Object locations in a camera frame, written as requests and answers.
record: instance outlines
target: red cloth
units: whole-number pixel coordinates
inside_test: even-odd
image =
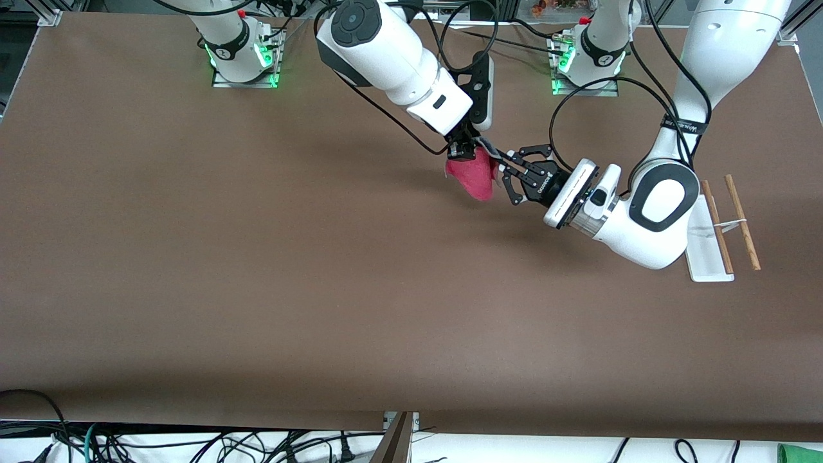
[[[479,201],[491,199],[496,168],[497,162],[483,147],[474,148],[473,161],[446,161],[446,173],[457,179],[466,192]]]

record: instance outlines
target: green object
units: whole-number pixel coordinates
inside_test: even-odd
[[[780,444],[777,446],[778,463],[823,463],[823,451]]]

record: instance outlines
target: brown tabletop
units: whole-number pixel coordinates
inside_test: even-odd
[[[90,421],[378,428],[414,409],[441,432],[823,435],[823,130],[793,48],[720,103],[695,160],[727,218],[734,174],[764,269],[734,233],[737,281],[697,284],[683,259],[640,268],[502,189],[473,201],[319,62],[310,27],[268,91],[211,88],[197,37],[181,16],[40,30],[0,125],[0,388]],[[480,47],[452,32],[446,49]],[[546,56],[492,56],[487,135],[547,143]],[[662,110],[620,93],[563,109],[567,160],[627,171],[648,151]]]

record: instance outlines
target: black cable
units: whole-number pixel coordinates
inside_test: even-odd
[[[300,439],[308,433],[308,431],[289,431],[289,433],[286,435],[286,438],[283,439],[279,444],[277,444],[276,447],[274,447],[272,453],[265,460],[263,460],[263,463],[271,463],[271,461],[274,460],[275,456],[286,451],[286,449],[290,448],[291,444],[293,444],[297,439]]]
[[[625,445],[627,443],[629,443],[629,438],[624,437],[623,441],[620,443],[620,446],[617,448],[614,458],[611,459],[611,463],[617,463],[620,460],[620,456],[623,455],[623,449],[625,449]]]
[[[57,406],[56,403],[54,403],[54,400],[52,400],[51,397],[49,397],[48,395],[46,395],[43,392],[34,391],[32,389],[6,389],[5,391],[0,391],[0,398],[2,398],[5,395],[14,395],[14,394],[34,395],[35,397],[39,397],[39,398],[45,400],[46,402],[48,402],[49,406],[51,406],[52,410],[54,410],[54,413],[57,415],[58,421],[60,422],[60,427],[63,429],[63,435],[65,436],[66,440],[69,440],[69,439],[72,438],[72,435],[68,432],[68,426],[67,426],[65,417],[63,417],[63,412],[60,411],[60,408]],[[69,449],[69,451],[68,451],[68,463],[72,463],[72,453],[74,453],[74,452],[72,452],[72,450]]]
[[[666,101],[668,101],[669,107],[672,108],[672,113],[674,113],[674,115],[678,116],[679,118],[680,116],[677,114],[677,108],[674,105],[674,100],[672,99],[672,96],[666,90],[666,87],[664,87],[663,84],[660,83],[658,78],[652,73],[651,69],[649,69],[649,67],[646,66],[646,63],[644,63],[643,59],[640,57],[640,54],[637,53],[637,49],[635,48],[635,42],[633,40],[629,42],[629,49],[631,50],[631,53],[635,56],[637,64],[639,64],[640,68],[643,69],[643,72],[645,72],[646,75],[649,76],[650,79],[652,79],[654,85],[663,94],[663,98],[665,98]]]
[[[544,34],[544,33],[540,32],[539,30],[535,29],[534,27],[532,27],[531,24],[529,24],[526,21],[524,21],[520,18],[517,18],[517,17],[510,19],[509,22],[513,22],[515,24],[520,24],[521,26],[525,27],[532,34],[534,34],[538,37],[542,37],[543,39],[550,39],[554,34],[559,34],[559,33],[563,32],[563,29],[560,29],[557,32],[552,32],[551,34]]]
[[[737,463],[737,453],[740,451],[740,441],[734,442],[734,449],[732,450],[732,459],[730,463]]]
[[[143,445],[143,444],[130,444],[130,443],[122,443],[119,442],[121,447],[128,447],[128,448],[167,448],[167,447],[186,447],[186,446],[198,446],[202,444],[209,443],[209,441],[193,441],[193,442],[172,442],[169,444],[155,444],[155,445]]]
[[[650,79],[652,79],[652,82],[654,83],[654,85],[663,94],[663,98],[665,98],[666,101],[668,102],[669,108],[672,109],[672,114],[675,117],[675,119],[673,119],[672,122],[675,122],[675,125],[678,128],[680,128],[680,126],[677,125],[677,120],[680,119],[680,114],[677,113],[677,107],[674,104],[674,99],[672,98],[672,95],[669,94],[669,92],[666,90],[666,87],[664,87],[663,84],[660,83],[658,78],[652,73],[651,69],[649,69],[649,67],[646,66],[646,63],[640,57],[640,53],[637,52],[637,49],[635,48],[635,42],[633,40],[629,42],[629,48],[631,49],[631,53],[635,56],[635,59],[637,60],[637,63],[640,65],[640,67],[643,69],[643,71],[646,73],[646,75],[649,76]],[[680,157],[683,158],[683,151],[684,150],[686,151],[686,155],[687,155],[688,160],[689,160],[689,167],[691,167],[691,169],[694,170],[695,169],[694,149],[689,150],[689,146],[686,145],[685,143],[686,143],[685,138],[678,138],[678,140],[677,140],[677,152],[680,154]]]
[[[489,8],[491,8],[491,11],[494,13],[494,16],[492,18],[494,20],[495,25],[493,26],[493,28],[491,30],[491,37],[489,38],[489,43],[486,44],[486,47],[483,49],[483,51],[481,51],[481,54],[478,55],[477,58],[474,59],[472,61],[472,63],[469,64],[468,66],[464,66],[462,68],[455,68],[449,62],[449,59],[446,57],[446,54],[443,51],[443,43],[446,40],[446,32],[449,31],[449,25],[452,23],[452,21],[454,21],[454,18],[456,17],[456,15],[460,11],[462,11],[465,7],[468,7],[468,6],[472,5],[473,3],[481,3],[481,4],[486,5]],[[492,45],[495,44],[495,39],[497,38],[497,30],[499,28],[500,28],[500,14],[498,13],[497,7],[495,5],[493,5],[491,2],[489,2],[489,0],[466,0],[463,3],[460,3],[458,5],[458,7],[454,9],[452,14],[449,15],[449,19],[446,20],[445,24],[443,24],[443,30],[440,32],[440,40],[437,43],[437,50],[440,52],[440,55],[443,57],[443,64],[446,65],[446,68],[448,68],[449,71],[456,72],[456,73],[463,73],[463,72],[468,71],[471,68],[474,68],[475,66],[477,66],[480,63],[480,61],[482,61],[486,56],[488,56],[489,50],[491,50]]]
[[[683,454],[680,453],[680,445],[686,444],[686,447],[689,448],[691,452],[691,461],[688,461],[686,458],[683,457]],[[691,443],[686,439],[677,439],[674,442],[674,452],[677,454],[677,458],[680,458],[680,461],[683,463],[698,463],[697,461],[697,454],[695,453],[695,448],[691,446]]]
[[[460,30],[460,32],[462,32],[463,34],[472,35],[474,37],[480,37],[482,39],[490,39],[491,38],[490,35],[478,34],[476,32],[470,32],[468,30]],[[546,47],[537,47],[537,46],[534,46],[534,45],[521,44],[520,42],[513,42],[511,40],[506,40],[506,39],[495,39],[495,42],[500,42],[501,44],[514,45],[515,47],[521,47],[521,48],[525,48],[525,49],[533,49],[533,50],[537,50],[537,51],[542,51],[543,53],[557,54],[557,55],[562,55],[563,54],[563,52],[561,52],[560,50],[553,50],[553,49],[548,49]]]
[[[315,37],[317,36],[317,32],[318,32],[318,30],[319,30],[319,22],[320,22],[320,17],[321,17],[321,16],[323,16],[323,14],[325,14],[326,12],[329,12],[329,11],[331,11],[332,9],[339,7],[341,4],[342,4],[342,2],[335,2],[335,3],[331,3],[331,4],[329,4],[329,5],[325,6],[325,7],[323,7],[323,9],[321,9],[321,10],[317,13],[317,16],[315,16],[315,17],[314,17],[314,36],[315,36]],[[406,6],[406,4],[405,4],[405,3],[400,3],[400,2],[397,2],[397,3],[393,2],[393,4],[398,4],[398,5],[400,5],[400,6]],[[409,3],[409,4],[407,4],[407,5],[408,5],[408,6],[410,6],[410,7],[416,7],[415,5],[412,5],[412,4],[410,4],[410,3]],[[434,23],[430,22],[430,26],[431,26],[431,28],[432,28],[432,32],[434,32],[434,33],[435,33],[435,40],[437,40],[436,30],[434,29],[433,24],[434,24]],[[388,117],[388,118],[389,118],[389,119],[391,119],[391,120],[392,120],[395,124],[397,124],[397,125],[398,125],[398,127],[400,127],[400,129],[402,129],[402,130],[403,130],[403,132],[406,132],[406,133],[407,133],[410,137],[412,137],[412,138],[414,139],[414,141],[416,141],[416,142],[417,142],[417,144],[419,144],[420,146],[422,146],[422,147],[423,147],[423,149],[425,149],[427,152],[430,152],[431,154],[434,154],[434,155],[436,155],[436,156],[437,156],[437,155],[439,155],[439,154],[443,154],[444,152],[446,152],[446,150],[448,150],[448,149],[449,149],[449,145],[448,145],[448,144],[447,144],[446,146],[444,146],[443,148],[441,148],[439,151],[435,150],[435,149],[434,149],[434,148],[432,148],[432,147],[429,147],[429,145],[425,144],[425,143],[423,142],[423,140],[421,140],[419,137],[417,137],[417,135],[415,135],[415,134],[414,134],[414,133],[413,133],[413,132],[412,132],[412,131],[408,128],[408,127],[406,127],[406,125],[405,125],[404,123],[400,122],[400,120],[399,120],[398,118],[394,117],[394,116],[393,116],[393,115],[391,115],[388,111],[386,111],[386,110],[385,110],[382,106],[380,106],[380,105],[378,105],[376,102],[374,102],[374,100],[372,100],[372,99],[371,99],[371,98],[369,98],[369,97],[368,97],[365,93],[363,93],[362,91],[360,91],[360,89],[359,89],[359,88],[355,87],[354,85],[351,85],[351,84],[350,84],[350,83],[349,83],[346,79],[344,79],[344,78],[343,78],[340,74],[338,74],[337,76],[338,76],[338,77],[340,77],[340,80],[342,80],[343,82],[345,82],[345,83],[346,83],[346,86],[347,86],[347,87],[351,88],[351,89],[352,89],[352,90],[353,90],[353,91],[354,91],[357,95],[360,95],[360,97],[361,97],[361,98],[363,98],[364,100],[368,101],[370,105],[372,105],[374,108],[377,108],[377,110],[379,110],[379,111],[380,111],[381,113],[383,113],[386,117]]]
[[[644,5],[646,7],[647,12],[652,11],[650,0],[644,0]],[[660,31],[660,26],[658,26],[658,22],[654,19],[654,14],[649,13],[649,20],[651,21],[652,27],[654,28],[654,33],[657,35],[658,39],[660,40],[660,43],[663,45],[663,48],[666,49],[666,53],[669,55],[669,58],[671,58],[675,65],[677,65],[677,68],[680,69],[680,72],[683,72],[683,75],[686,76],[687,79],[689,79],[689,82],[691,82],[691,85],[693,85],[695,89],[700,93],[700,96],[703,96],[703,101],[706,104],[705,123],[708,124],[709,121],[712,119],[712,101],[709,99],[709,95],[706,94],[706,90],[704,90],[700,83],[697,82],[695,76],[691,75],[691,72],[689,72],[689,70],[686,69],[686,66],[684,66],[680,59],[674,54],[674,51],[672,51],[672,47],[669,45],[668,41],[666,41],[666,37],[664,37],[663,33]]]
[[[274,32],[272,32],[270,35],[266,35],[265,37],[263,37],[263,40],[269,40],[269,39],[271,39],[272,37],[274,37],[275,35],[280,34],[280,33],[281,33],[281,32],[283,32],[284,30],[286,30],[286,27],[289,25],[289,23],[291,22],[291,20],[292,20],[293,18],[294,18],[293,16],[289,16],[289,17],[286,19],[286,22],[284,22],[284,23],[283,23],[283,26],[280,26],[280,27],[276,28],[276,29],[275,29],[275,31],[274,31]]]
[[[254,458],[254,455],[252,455],[251,453],[248,453],[247,451],[239,448],[242,445],[244,440],[249,439],[251,437],[252,437],[252,434],[249,434],[247,437],[245,437],[243,440],[241,440],[239,442],[235,442],[234,440],[229,439],[229,442],[233,442],[233,445],[231,445],[231,446],[226,445],[226,439],[225,438],[221,439],[221,442],[223,443],[223,447],[220,449],[220,453],[217,454],[217,463],[226,463],[226,457],[233,451],[238,451],[238,452],[246,455],[247,457],[251,458],[253,463],[257,463],[257,459]]]
[[[340,463],[349,463],[349,461],[354,460],[355,454],[351,452],[351,447],[349,447],[348,437],[346,433],[341,431],[340,432]]]
[[[213,11],[213,12],[192,12],[192,11],[189,11],[189,10],[184,10],[183,8],[177,8],[173,5],[170,5],[166,2],[164,2],[163,0],[152,0],[152,1],[154,3],[157,3],[158,5],[161,5],[162,7],[166,7],[168,9],[170,9],[173,12],[184,14],[184,15],[189,15],[189,16],[219,16],[219,15],[225,15],[226,13],[236,12],[240,8],[245,8],[248,5],[250,5],[252,2],[256,2],[257,0],[245,0],[244,2],[242,2],[238,5],[234,5],[233,7],[226,8],[225,10],[216,10],[216,11]]]
[[[400,122],[400,120],[399,120],[398,118],[394,117],[394,116],[393,116],[393,115],[391,115],[388,111],[386,111],[386,110],[385,110],[382,106],[380,106],[380,105],[378,105],[377,103],[375,103],[375,102],[374,102],[374,100],[372,100],[372,99],[371,99],[371,98],[369,98],[369,97],[368,97],[365,93],[363,93],[362,91],[360,91],[360,89],[359,89],[359,88],[357,88],[357,87],[355,87],[355,86],[351,85],[349,82],[346,82],[346,79],[344,79],[343,77],[340,77],[340,80],[344,81],[344,82],[345,82],[345,83],[349,86],[349,88],[351,88],[353,91],[355,91],[355,93],[356,93],[357,95],[360,95],[360,96],[361,96],[364,100],[368,101],[370,105],[374,106],[374,107],[375,107],[375,108],[377,108],[377,109],[378,109],[381,113],[383,113],[386,117],[388,117],[389,119],[391,119],[391,120],[392,120],[395,124],[397,124],[397,125],[398,125],[398,127],[400,127],[401,129],[403,129],[403,131],[404,131],[404,132],[408,133],[409,137],[414,138],[414,141],[416,141],[416,142],[417,142],[417,144],[419,144],[420,146],[422,146],[422,147],[423,147],[423,149],[425,149],[427,152],[430,152],[431,154],[434,154],[435,156],[438,156],[438,155],[440,155],[440,154],[445,153],[445,152],[446,152],[446,150],[448,150],[448,149],[449,149],[449,145],[448,145],[448,144],[446,144],[446,146],[442,147],[439,151],[436,151],[434,148],[429,147],[429,145],[425,144],[425,143],[423,142],[423,140],[420,140],[420,138],[419,138],[419,137],[417,137],[417,135],[415,135],[415,134],[414,134],[414,133],[413,133],[413,132],[412,132],[412,131],[408,128],[408,127],[406,127],[406,125],[405,125],[405,124],[403,124],[402,122]]]
[[[221,452],[221,453],[220,453],[220,454],[218,455],[218,457],[217,457],[217,463],[224,463],[224,462],[226,461],[226,457],[227,457],[227,456],[228,456],[228,455],[229,455],[232,451],[235,451],[235,450],[236,450],[236,451],[239,451],[240,453],[244,453],[244,454],[246,454],[246,455],[250,456],[250,457],[251,457],[251,459],[252,459],[252,461],[255,461],[255,462],[256,462],[257,460],[255,460],[255,459],[254,459],[254,456],[253,456],[253,455],[251,455],[250,453],[248,453],[248,452],[246,452],[246,451],[244,451],[244,450],[242,450],[242,449],[239,449],[239,448],[238,448],[238,447],[240,447],[241,445],[243,445],[243,442],[246,442],[246,441],[248,441],[250,438],[252,438],[252,436],[253,436],[254,434],[256,434],[256,433],[250,433],[248,436],[243,437],[243,438],[242,438],[242,439],[240,439],[239,441],[235,441],[234,439],[229,438],[228,440],[229,440],[230,442],[232,442],[232,443],[233,443],[233,445],[231,445],[231,446],[227,446],[227,445],[226,445],[226,439],[225,439],[225,438],[221,439],[221,442],[223,442],[223,448],[221,448],[221,449],[220,449],[220,452]]]
[[[554,152],[554,156],[557,159],[557,161],[569,172],[571,172],[573,169],[571,168],[571,166],[569,166],[569,164],[567,164],[563,160],[562,157],[560,157],[560,154],[557,152],[557,146],[555,145],[554,127],[555,127],[555,120],[557,119],[557,114],[560,112],[560,108],[562,108],[563,105],[565,105],[565,103],[572,96],[577,95],[579,92],[585,90],[586,88],[588,88],[592,85],[596,85],[598,83],[603,83],[603,82],[628,82],[630,84],[636,85],[637,87],[640,87],[640,88],[646,90],[651,96],[653,96],[654,99],[660,104],[660,106],[662,106],[663,109],[666,111],[666,114],[669,117],[673,117],[672,110],[666,105],[666,102],[660,97],[660,95],[655,93],[654,90],[651,89],[651,87],[647,86],[646,84],[644,84],[642,82],[636,81],[635,79],[632,79],[632,78],[621,77],[621,76],[604,77],[602,79],[597,79],[595,81],[591,81],[591,82],[589,82],[589,83],[587,83],[587,84],[585,84],[581,87],[575,88],[573,91],[571,91],[568,95],[565,96],[565,98],[560,102],[560,104],[557,105],[557,107],[555,108],[554,113],[552,113],[552,115],[551,115],[551,121],[549,122],[549,145],[551,146],[551,149]],[[677,124],[675,124],[675,128],[676,128],[676,131],[677,131],[678,138],[680,139],[680,141],[683,143],[684,146],[687,146],[686,145],[686,137],[683,134],[683,130]],[[691,168],[687,158],[683,157],[683,152],[681,150],[680,143],[677,144],[677,151],[680,153],[680,159],[678,161],[681,164],[683,164],[684,166],[687,166],[687,167]]]
[[[189,463],[198,463],[203,458],[203,456],[206,455],[206,452],[208,451],[208,449],[212,448],[212,446],[215,443],[217,443],[217,441],[221,440],[227,434],[228,433],[220,433],[217,436],[215,436],[211,441],[206,442],[206,445],[201,447],[200,450],[198,450],[198,452],[195,453],[194,456],[192,456],[192,459],[189,460],[188,462]]]
[[[346,437],[366,437],[366,436],[383,436],[383,435],[384,435],[384,433],[353,433],[353,434],[347,434]],[[331,441],[339,441],[340,439],[342,439],[342,436],[327,437],[325,439],[320,439],[320,438],[312,439],[310,441],[302,442],[301,444],[299,444],[299,446],[294,448],[293,453],[297,454],[301,451],[310,449],[312,447],[323,445],[324,443],[328,443],[328,442],[331,442]],[[283,456],[280,460],[277,460],[275,463],[282,463],[285,460],[286,460],[286,457]]]

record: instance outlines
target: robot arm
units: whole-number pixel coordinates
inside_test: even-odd
[[[174,0],[174,6],[200,12],[230,10],[228,0]],[[212,66],[229,82],[251,82],[273,65],[272,27],[242,12],[214,16],[188,15],[203,37]]]
[[[345,0],[318,31],[320,58],[352,86],[384,91],[392,103],[450,142],[461,124],[488,129],[491,98],[483,98],[482,110],[469,110],[476,103],[472,91],[491,92],[491,59],[477,70],[485,76],[482,88],[459,87],[408,25],[414,14],[382,0]]]
[[[788,0],[700,2],[681,61],[713,107],[755,70],[788,7]],[[705,120],[704,98],[682,72],[673,100],[681,127],[698,127]],[[685,138],[691,150],[697,134],[687,133]],[[597,167],[583,159],[568,179],[544,179],[550,196],[540,201],[548,207],[543,221],[557,228],[571,225],[644,267],[668,266],[686,249],[689,218],[699,193],[694,171],[680,160],[677,132],[663,124],[651,152],[635,168],[631,193],[625,198],[616,194],[620,173],[620,167],[610,165],[595,183]]]
[[[642,11],[637,0],[600,0],[591,22],[571,30],[575,53],[559,71],[578,87],[617,75],[625,58],[629,33],[640,24]],[[601,88],[606,84],[608,82],[589,88]]]

